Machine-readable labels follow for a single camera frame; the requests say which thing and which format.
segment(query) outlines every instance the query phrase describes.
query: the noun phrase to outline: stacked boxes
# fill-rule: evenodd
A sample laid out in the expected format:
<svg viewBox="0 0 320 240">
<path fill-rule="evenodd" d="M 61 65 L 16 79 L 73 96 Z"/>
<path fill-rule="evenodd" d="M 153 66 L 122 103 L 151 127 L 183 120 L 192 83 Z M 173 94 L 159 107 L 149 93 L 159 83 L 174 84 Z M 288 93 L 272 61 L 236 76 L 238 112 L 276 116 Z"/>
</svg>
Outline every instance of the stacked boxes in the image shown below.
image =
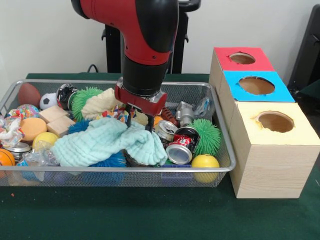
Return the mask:
<svg viewBox="0 0 320 240">
<path fill-rule="evenodd" d="M 299 198 L 320 139 L 263 51 L 215 48 L 209 83 L 236 153 L 236 197 Z"/>
</svg>

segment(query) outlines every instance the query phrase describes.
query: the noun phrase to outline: orange ball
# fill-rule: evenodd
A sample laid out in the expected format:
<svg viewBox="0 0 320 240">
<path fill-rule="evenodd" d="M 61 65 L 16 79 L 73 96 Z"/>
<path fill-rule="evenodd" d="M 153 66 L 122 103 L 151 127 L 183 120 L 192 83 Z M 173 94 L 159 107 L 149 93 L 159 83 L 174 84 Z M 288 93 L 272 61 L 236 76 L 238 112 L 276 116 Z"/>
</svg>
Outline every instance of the orange ball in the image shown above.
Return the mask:
<svg viewBox="0 0 320 240">
<path fill-rule="evenodd" d="M 15 158 L 11 152 L 5 149 L 0 149 L 0 166 L 14 166 L 16 164 Z M 6 176 L 5 171 L 0 171 L 0 178 Z"/>
</svg>

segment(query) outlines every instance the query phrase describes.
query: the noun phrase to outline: red can label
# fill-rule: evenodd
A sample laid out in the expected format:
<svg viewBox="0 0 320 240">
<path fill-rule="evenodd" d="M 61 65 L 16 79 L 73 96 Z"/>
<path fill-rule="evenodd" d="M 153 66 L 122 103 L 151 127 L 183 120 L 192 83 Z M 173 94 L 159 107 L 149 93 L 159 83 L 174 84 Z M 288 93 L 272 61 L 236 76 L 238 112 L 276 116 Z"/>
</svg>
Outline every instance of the red can label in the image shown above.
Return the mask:
<svg viewBox="0 0 320 240">
<path fill-rule="evenodd" d="M 181 146 L 184 146 L 184 147 L 188 147 L 189 144 L 192 142 L 192 138 L 191 137 L 188 137 L 188 136 L 185 136 L 185 135 L 174 135 L 173 137 L 173 142 L 171 142 L 169 144 L 170 145 L 181 145 Z"/>
</svg>

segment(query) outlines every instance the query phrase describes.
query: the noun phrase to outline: red box top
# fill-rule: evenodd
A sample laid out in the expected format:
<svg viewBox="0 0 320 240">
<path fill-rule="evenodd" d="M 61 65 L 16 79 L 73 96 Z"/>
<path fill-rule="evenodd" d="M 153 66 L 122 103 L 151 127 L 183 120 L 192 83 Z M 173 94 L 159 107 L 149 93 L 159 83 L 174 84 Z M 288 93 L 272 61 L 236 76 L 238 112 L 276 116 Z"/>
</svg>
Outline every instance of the red box top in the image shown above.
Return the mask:
<svg viewBox="0 0 320 240">
<path fill-rule="evenodd" d="M 274 71 L 259 47 L 215 47 L 223 71 Z"/>
</svg>

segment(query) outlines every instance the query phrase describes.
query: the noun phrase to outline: wire mesh basket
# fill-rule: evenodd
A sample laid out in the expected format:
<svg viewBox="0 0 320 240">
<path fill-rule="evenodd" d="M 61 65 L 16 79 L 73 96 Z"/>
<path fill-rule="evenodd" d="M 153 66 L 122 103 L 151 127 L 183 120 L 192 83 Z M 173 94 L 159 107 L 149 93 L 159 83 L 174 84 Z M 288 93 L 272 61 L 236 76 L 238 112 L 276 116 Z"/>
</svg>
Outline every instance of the wire mesh basket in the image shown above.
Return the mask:
<svg viewBox="0 0 320 240">
<path fill-rule="evenodd" d="M 10 86 L 0 101 L 0 113 L 5 116 L 19 106 L 18 92 L 23 83 L 35 86 L 41 95 L 55 93 L 65 83 L 78 89 L 97 87 L 101 90 L 113 88 L 115 81 L 101 80 L 21 80 Z M 216 187 L 225 174 L 236 166 L 234 150 L 224 122 L 219 100 L 214 88 L 208 83 L 164 82 L 162 91 L 168 94 L 166 107 L 173 113 L 181 101 L 196 105 L 208 97 L 213 106 L 205 118 L 221 129 L 221 146 L 216 158 L 219 168 L 192 167 L 36 167 L 0 166 L 0 186 L 42 187 Z M 197 181 L 213 179 L 210 183 Z"/>
</svg>

